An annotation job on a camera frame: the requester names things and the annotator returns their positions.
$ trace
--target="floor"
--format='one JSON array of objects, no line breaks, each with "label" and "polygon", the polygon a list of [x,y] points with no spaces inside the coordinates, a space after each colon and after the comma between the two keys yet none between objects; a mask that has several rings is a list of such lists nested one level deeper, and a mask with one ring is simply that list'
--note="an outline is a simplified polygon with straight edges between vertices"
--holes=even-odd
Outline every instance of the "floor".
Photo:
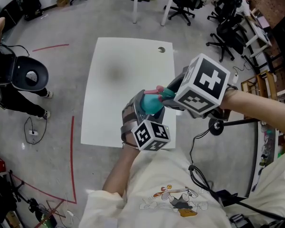
[{"label": "floor", "polygon": [[[85,86],[98,37],[172,42],[175,74],[179,74],[201,52],[219,60],[220,49],[205,45],[212,40],[209,34],[216,31],[217,23],[207,20],[213,6],[207,5],[195,11],[196,17],[191,19],[190,27],[179,16],[168,20],[162,27],[160,22],[166,2],[167,0],[140,2],[138,21],[133,24],[133,2],[130,0],[77,0],[72,7],[46,11],[44,15],[48,16],[43,19],[21,21],[7,41],[10,45],[25,46],[31,57],[47,66],[50,75],[47,88],[54,91],[55,95],[52,100],[48,100],[24,92],[29,100],[52,113],[45,136],[37,145],[25,141],[23,125],[28,117],[26,114],[0,109],[0,157],[8,169],[28,184],[53,196],[75,201],[70,171],[70,136],[74,116],[73,170],[76,202],[69,202],[68,207],[64,202],[58,209],[62,214],[68,209],[81,219],[87,194],[91,190],[101,189],[120,153],[120,149],[80,144]],[[69,46],[32,52],[34,49],[58,44]],[[25,54],[21,48],[15,51],[17,55]],[[222,63],[232,74],[235,73],[233,66],[243,68],[244,64],[236,52],[234,56],[235,61],[230,61],[230,57],[226,56]],[[237,86],[240,87],[240,82],[252,75],[252,70],[240,72]],[[242,118],[242,115],[232,113],[230,120]],[[208,128],[208,121],[209,119],[192,120],[186,114],[178,116],[177,148],[181,147],[187,154],[192,138]],[[33,119],[33,124],[41,134],[45,121]],[[253,171],[255,133],[256,126],[251,123],[226,127],[221,136],[215,137],[209,133],[196,141],[194,161],[207,179],[214,181],[214,189],[246,194]],[[46,200],[52,202],[51,206],[59,202],[29,185],[22,187],[21,193],[28,198],[34,197],[44,205]],[[18,204],[18,210],[28,227],[37,224],[26,203]],[[78,226],[76,218],[73,225],[68,224],[69,218],[62,221],[67,227]]]}]

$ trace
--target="red floor line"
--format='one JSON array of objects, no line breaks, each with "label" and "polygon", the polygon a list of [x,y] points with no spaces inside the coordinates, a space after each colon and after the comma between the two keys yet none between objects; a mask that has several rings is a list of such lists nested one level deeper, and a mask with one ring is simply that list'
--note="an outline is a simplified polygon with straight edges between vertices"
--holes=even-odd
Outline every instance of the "red floor line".
[{"label": "red floor line", "polygon": [[27,182],[25,182],[24,180],[20,179],[19,177],[15,176],[14,174],[12,174],[12,176],[16,179],[18,179],[19,181],[23,181],[26,185],[28,185],[29,187],[58,200],[63,200],[63,201],[67,201],[69,203],[74,203],[77,204],[77,199],[76,199],[76,192],[75,192],[75,183],[74,183],[74,172],[73,172],[73,130],[74,130],[74,116],[72,116],[72,125],[71,125],[71,143],[70,143],[70,162],[71,162],[71,178],[72,178],[72,188],[73,188],[73,196],[74,196],[74,200],[75,201],[70,201],[70,200],[66,200],[66,199],[62,199],[59,197],[56,197],[54,195],[51,195],[47,192],[44,192],[38,188],[35,188],[34,186],[28,184]]},{"label": "red floor line", "polygon": [[44,50],[44,49],[49,49],[49,48],[57,48],[57,47],[64,47],[64,46],[69,46],[70,44],[62,44],[62,45],[56,45],[56,46],[51,46],[51,47],[43,47],[43,48],[39,48],[33,51],[40,51],[40,50]]},{"label": "red floor line", "polygon": [[72,125],[71,125],[70,161],[71,161],[71,178],[72,178],[72,185],[73,185],[73,197],[74,197],[75,203],[77,203],[76,191],[75,191],[75,182],[74,182],[74,171],[73,171],[73,130],[74,130],[74,116],[72,116]]}]

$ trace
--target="cartoon graphic on shirt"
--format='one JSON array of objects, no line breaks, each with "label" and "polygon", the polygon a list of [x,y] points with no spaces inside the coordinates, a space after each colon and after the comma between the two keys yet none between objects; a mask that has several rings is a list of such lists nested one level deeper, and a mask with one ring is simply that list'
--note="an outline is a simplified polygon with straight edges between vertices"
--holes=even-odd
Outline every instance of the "cartoon graphic on shirt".
[{"label": "cartoon graphic on shirt", "polygon": [[[177,193],[183,193],[180,197],[176,197]],[[154,199],[161,197],[163,201],[169,200],[169,203],[157,203]],[[180,213],[182,217],[196,216],[198,208],[201,210],[208,209],[207,202],[193,202],[195,198],[198,197],[198,194],[189,189],[175,189],[172,190],[172,186],[168,185],[167,187],[162,187],[161,192],[155,193],[153,197],[148,199],[143,199],[144,204],[140,205],[140,209],[154,209],[159,207],[161,209],[173,209],[173,211]]]}]

